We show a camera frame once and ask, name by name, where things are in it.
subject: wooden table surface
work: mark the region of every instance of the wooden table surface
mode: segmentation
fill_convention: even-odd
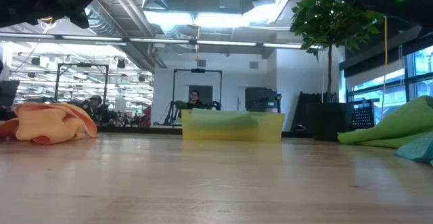
[[[394,150],[101,134],[0,142],[0,223],[433,223],[433,168]]]

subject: glass window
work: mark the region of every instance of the glass window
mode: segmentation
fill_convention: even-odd
[[[423,95],[433,95],[433,79],[417,82],[417,97]]]
[[[402,68],[400,70],[397,70],[395,72],[391,72],[389,74],[386,75],[386,82],[394,82],[394,81],[400,81],[405,79],[405,69]],[[352,91],[358,91],[360,89],[366,89],[366,88],[370,88],[376,85],[383,85],[384,84],[384,77],[380,76],[379,78],[367,81],[365,83],[362,83],[360,85],[357,85],[355,87],[352,88]]]
[[[374,102],[374,118],[375,123],[380,122],[382,114],[382,94],[383,91],[371,91],[367,93],[362,93],[354,95],[354,101],[360,101],[364,99],[379,99],[379,102]],[[386,88],[385,92],[385,103],[384,103],[384,117],[390,112],[396,110],[398,107],[406,103],[406,91],[404,85],[398,85]]]
[[[433,46],[422,49],[421,51],[417,51],[413,55],[415,59],[415,75],[433,72]]]

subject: black plant pot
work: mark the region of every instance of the black plant pot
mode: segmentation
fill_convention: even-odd
[[[349,131],[353,105],[349,103],[307,104],[313,138],[320,141],[338,141],[337,133]]]

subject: orange cloth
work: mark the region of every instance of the orange cloth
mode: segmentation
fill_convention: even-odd
[[[15,108],[17,118],[0,126],[0,137],[55,144],[97,137],[97,127],[81,108],[69,104],[24,104]]]

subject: translucent plastic container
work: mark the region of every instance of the translucent plastic container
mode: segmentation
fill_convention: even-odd
[[[283,122],[281,113],[182,110],[184,140],[278,143]]]

